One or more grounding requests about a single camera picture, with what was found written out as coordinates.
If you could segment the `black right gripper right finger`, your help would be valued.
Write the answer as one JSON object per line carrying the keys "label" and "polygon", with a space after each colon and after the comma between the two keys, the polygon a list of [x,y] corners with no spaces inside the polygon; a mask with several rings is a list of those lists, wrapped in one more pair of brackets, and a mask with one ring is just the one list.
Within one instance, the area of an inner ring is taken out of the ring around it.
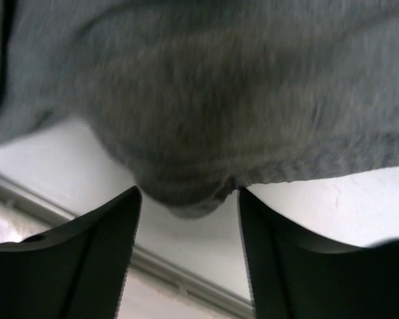
{"label": "black right gripper right finger", "polygon": [[238,195],[256,318],[399,318],[399,239],[356,247]]}

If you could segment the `grey shorts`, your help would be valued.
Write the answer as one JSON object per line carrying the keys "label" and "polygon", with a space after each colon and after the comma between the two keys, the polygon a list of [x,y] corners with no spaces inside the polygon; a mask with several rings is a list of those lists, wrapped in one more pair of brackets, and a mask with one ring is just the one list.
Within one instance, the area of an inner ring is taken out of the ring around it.
{"label": "grey shorts", "polygon": [[197,219],[399,166],[399,1],[0,1],[0,145],[86,122]]}

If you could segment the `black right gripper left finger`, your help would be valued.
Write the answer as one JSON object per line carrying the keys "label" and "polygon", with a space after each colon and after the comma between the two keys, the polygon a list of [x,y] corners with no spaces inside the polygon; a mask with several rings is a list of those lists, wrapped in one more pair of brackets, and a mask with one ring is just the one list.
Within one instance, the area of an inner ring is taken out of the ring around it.
{"label": "black right gripper left finger", "polygon": [[116,318],[141,203],[132,187],[54,229],[0,243],[0,318]]}

